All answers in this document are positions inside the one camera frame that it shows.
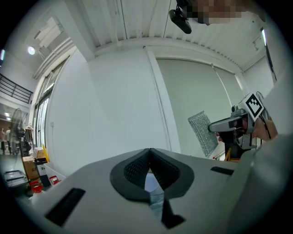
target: corrugated ceiling panel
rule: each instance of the corrugated ceiling panel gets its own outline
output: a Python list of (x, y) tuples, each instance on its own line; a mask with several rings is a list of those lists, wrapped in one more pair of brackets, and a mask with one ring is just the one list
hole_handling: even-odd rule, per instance
[(258, 16), (245, 12), (242, 18), (209, 26), (191, 21), (191, 34), (183, 33), (168, 16), (176, 0), (82, 0), (98, 46), (118, 40), (166, 37), (207, 47), (238, 66), (245, 66), (264, 47)]
[(127, 38), (161, 37), (170, 0), (122, 0)]

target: white cable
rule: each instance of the white cable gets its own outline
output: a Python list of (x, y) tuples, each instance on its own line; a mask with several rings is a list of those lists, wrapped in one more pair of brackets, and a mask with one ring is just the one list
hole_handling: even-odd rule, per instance
[(223, 87), (224, 87), (224, 90), (225, 90), (225, 92), (226, 92), (226, 94), (227, 94), (227, 97), (228, 97), (228, 100), (229, 100), (230, 106), (232, 107), (232, 103), (231, 103), (230, 97), (229, 97), (229, 95), (228, 95), (228, 92), (227, 92), (227, 90), (226, 90), (226, 87), (225, 87), (225, 85), (224, 85), (224, 83), (223, 83), (221, 77), (219, 76), (218, 72), (217, 72), (216, 69), (214, 68), (214, 65), (213, 65), (213, 64), (212, 64), (212, 68), (214, 69), (215, 73), (218, 75), (218, 77), (219, 77), (219, 79), (220, 79), (220, 81), (221, 81), (221, 83), (222, 83), (222, 85), (223, 85)]

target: ceiling light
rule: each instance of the ceiling light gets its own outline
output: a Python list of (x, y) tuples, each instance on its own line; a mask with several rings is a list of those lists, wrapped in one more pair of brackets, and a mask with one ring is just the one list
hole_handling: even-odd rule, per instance
[(31, 47), (31, 46), (28, 47), (28, 48), (27, 48), (27, 51), (28, 51), (28, 53), (31, 54), (31, 55), (34, 55), (34, 54), (35, 54), (35, 49), (34, 49), (34, 47)]
[(262, 37), (264, 38), (264, 42), (265, 42), (265, 46), (266, 46), (266, 32), (264, 29), (261, 31), (261, 34), (262, 34)]
[(0, 59), (3, 61), (4, 60), (4, 55), (5, 55), (5, 50), (1, 50), (1, 54), (0, 54)]

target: cardboard box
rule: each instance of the cardboard box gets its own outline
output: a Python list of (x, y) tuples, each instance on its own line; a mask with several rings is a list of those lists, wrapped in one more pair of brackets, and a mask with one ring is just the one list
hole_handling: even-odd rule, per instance
[(46, 158), (43, 148), (34, 148), (33, 149), (33, 156), (36, 159)]
[(23, 164), (24, 164), (24, 170), (27, 173), (28, 179), (36, 179), (38, 178), (38, 171), (35, 167), (34, 163), (34, 157), (33, 156), (28, 156), (28, 157), (23, 157)]

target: ceiling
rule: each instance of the ceiling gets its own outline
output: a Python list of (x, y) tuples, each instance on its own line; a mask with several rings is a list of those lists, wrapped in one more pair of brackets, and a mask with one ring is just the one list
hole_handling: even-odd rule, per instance
[(264, 55), (262, 23), (250, 12), (226, 24), (207, 26), (190, 22), (192, 33), (185, 34), (168, 16), (176, 8), (176, 0), (79, 0), (76, 3), (97, 48), (117, 39), (172, 38), (213, 50), (242, 70), (251, 66), (253, 58)]
[[(25, 65), (31, 74), (68, 38), (55, 17), (52, 6), (51, 1), (39, 1), (19, 22), (5, 45), (6, 52)], [(33, 56), (27, 52), (29, 46), (36, 50)]]

